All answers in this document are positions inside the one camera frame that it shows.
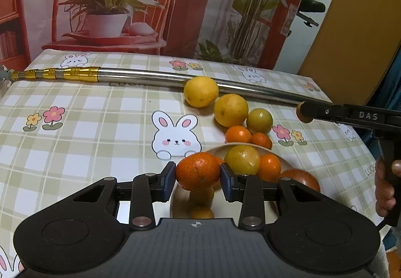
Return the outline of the person's right hand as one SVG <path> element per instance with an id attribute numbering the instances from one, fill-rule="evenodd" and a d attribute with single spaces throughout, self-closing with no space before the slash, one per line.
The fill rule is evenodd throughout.
<path id="1" fill-rule="evenodd" d="M 385 179 L 386 167 L 382 157 L 375 164 L 375 197 L 376 212 L 380 217 L 386 217 L 397 203 L 394 197 L 394 187 Z"/>

